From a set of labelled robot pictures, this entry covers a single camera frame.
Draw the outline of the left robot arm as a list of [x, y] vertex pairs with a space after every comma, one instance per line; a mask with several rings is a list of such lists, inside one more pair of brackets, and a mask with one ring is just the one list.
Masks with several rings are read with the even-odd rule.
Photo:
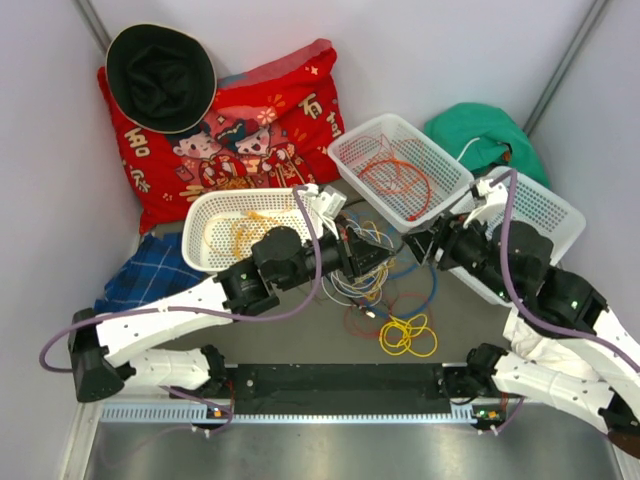
[[252, 246], [248, 258], [176, 295], [113, 314], [82, 311], [69, 338], [76, 398], [89, 403], [126, 388], [153, 386], [216, 396], [226, 387], [227, 374], [214, 347], [170, 352], [163, 344], [235, 321], [263, 321], [279, 305], [278, 292], [319, 284], [333, 272], [353, 280], [394, 254], [392, 247], [351, 227], [317, 241], [275, 227]]

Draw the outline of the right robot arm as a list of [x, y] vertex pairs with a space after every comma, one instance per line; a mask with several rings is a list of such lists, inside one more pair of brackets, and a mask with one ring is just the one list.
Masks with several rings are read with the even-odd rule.
[[469, 388], [552, 406], [638, 456], [638, 341], [591, 283], [551, 265], [553, 244], [534, 227], [508, 220], [486, 230], [468, 215], [443, 215], [403, 237], [418, 262], [460, 268], [511, 307], [510, 348], [472, 349]]

